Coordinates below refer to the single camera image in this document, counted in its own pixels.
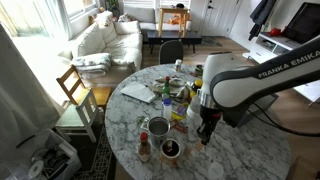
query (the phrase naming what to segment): desk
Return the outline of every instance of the desk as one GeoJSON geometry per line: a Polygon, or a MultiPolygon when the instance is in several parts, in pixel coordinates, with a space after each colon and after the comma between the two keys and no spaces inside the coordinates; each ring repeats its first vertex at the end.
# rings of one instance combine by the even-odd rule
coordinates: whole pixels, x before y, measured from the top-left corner
{"type": "MultiPolygon", "coordinates": [[[[184,26],[183,26],[183,35],[182,37],[186,36],[186,24],[187,24],[187,14],[188,8],[174,8],[174,7],[160,7],[160,16],[159,16],[159,36],[162,36],[162,23],[163,23],[163,14],[164,13],[176,13],[180,14],[181,20],[183,19],[184,26]]],[[[179,32],[181,32],[181,20],[179,22],[179,32]]]]}
{"type": "MultiPolygon", "coordinates": [[[[167,75],[195,80],[189,75],[195,67],[183,64],[181,72],[173,68],[174,64],[166,64],[140,70],[121,82],[109,99],[105,116],[108,140],[119,163],[134,179],[207,179],[213,161],[223,165],[226,179],[285,179],[291,155],[286,136],[258,120],[251,120],[241,128],[232,128],[220,120],[208,145],[189,160],[181,155],[177,167],[161,164],[159,150],[154,148],[151,159],[142,163],[137,156],[141,132],[137,117],[160,116],[161,100],[146,104],[122,95],[120,90],[132,81],[151,85],[155,78],[167,75]]],[[[183,121],[188,134],[171,129],[168,137],[194,147],[198,141],[197,127],[188,119],[183,121]]]]}
{"type": "Polygon", "coordinates": [[[170,40],[179,40],[182,44],[187,44],[188,47],[190,44],[193,46],[193,54],[196,53],[196,44],[201,44],[202,37],[194,31],[188,31],[184,37],[181,36],[181,33],[178,31],[163,31],[162,36],[159,36],[158,31],[150,30],[147,31],[147,37],[150,48],[150,54],[152,54],[153,47],[155,44],[162,44],[170,40]]]}

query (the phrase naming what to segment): box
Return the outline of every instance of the box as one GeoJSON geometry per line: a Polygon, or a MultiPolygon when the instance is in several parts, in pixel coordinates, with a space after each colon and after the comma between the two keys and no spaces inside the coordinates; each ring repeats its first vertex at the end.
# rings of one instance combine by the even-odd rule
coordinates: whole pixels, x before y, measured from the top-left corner
{"type": "Polygon", "coordinates": [[[47,162],[44,164],[48,164],[48,161],[46,161],[44,157],[48,154],[45,154],[45,152],[48,152],[49,150],[58,152],[59,155],[64,157],[63,164],[67,164],[66,168],[58,168],[60,167],[60,164],[62,167],[62,163],[59,164],[60,159],[56,158],[56,156],[51,156],[55,162],[58,162],[55,164],[55,167],[57,168],[53,169],[61,169],[61,171],[54,170],[51,176],[55,174],[54,179],[56,180],[71,179],[81,167],[77,150],[51,129],[41,130],[36,135],[27,138],[14,149],[11,152],[14,153],[14,157],[8,155],[7,158],[4,159],[4,163],[1,164],[2,166],[0,166],[6,167],[6,177],[0,176],[1,179],[32,179],[33,176],[30,175],[32,173],[29,174],[30,168],[33,163],[37,161],[44,161],[47,162]]]}

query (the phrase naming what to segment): red cap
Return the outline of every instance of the red cap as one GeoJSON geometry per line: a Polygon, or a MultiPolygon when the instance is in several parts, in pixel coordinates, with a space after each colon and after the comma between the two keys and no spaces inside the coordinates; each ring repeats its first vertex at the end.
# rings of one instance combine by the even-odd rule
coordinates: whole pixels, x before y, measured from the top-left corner
{"type": "Polygon", "coordinates": [[[147,140],[148,139],[148,133],[142,132],[140,134],[140,140],[147,140]]]}

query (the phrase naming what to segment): wooden chair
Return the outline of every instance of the wooden chair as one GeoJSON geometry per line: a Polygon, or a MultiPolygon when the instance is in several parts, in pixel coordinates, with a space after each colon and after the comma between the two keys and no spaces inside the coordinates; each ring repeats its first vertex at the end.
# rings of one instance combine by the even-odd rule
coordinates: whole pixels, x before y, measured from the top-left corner
{"type": "MultiPolygon", "coordinates": [[[[57,81],[68,96],[70,102],[74,105],[78,105],[88,92],[88,89],[83,84],[76,67],[73,65],[71,65],[67,72],[65,72],[60,78],[57,78],[57,81]]],[[[98,107],[101,107],[105,112],[106,104],[111,93],[111,87],[92,87],[91,89],[94,97],[96,98],[98,107]]]]}
{"type": "Polygon", "coordinates": [[[66,108],[56,123],[55,128],[61,137],[69,142],[71,139],[68,135],[89,135],[92,143],[95,143],[97,139],[91,126],[96,118],[100,124],[103,123],[93,91],[89,89],[79,105],[70,104],[66,108]],[[72,132],[72,130],[86,130],[86,133],[76,133],[72,132]]]}
{"type": "Polygon", "coordinates": [[[175,63],[183,60],[183,44],[179,40],[170,40],[163,43],[159,50],[159,64],[175,63]]]}

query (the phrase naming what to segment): white paper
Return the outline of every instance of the white paper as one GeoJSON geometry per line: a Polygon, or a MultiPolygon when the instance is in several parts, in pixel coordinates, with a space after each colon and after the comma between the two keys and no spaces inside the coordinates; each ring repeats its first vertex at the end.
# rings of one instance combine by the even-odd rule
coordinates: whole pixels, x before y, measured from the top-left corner
{"type": "Polygon", "coordinates": [[[120,92],[146,103],[150,103],[157,97],[149,87],[139,82],[132,82],[128,84],[126,87],[121,89],[120,92]]]}

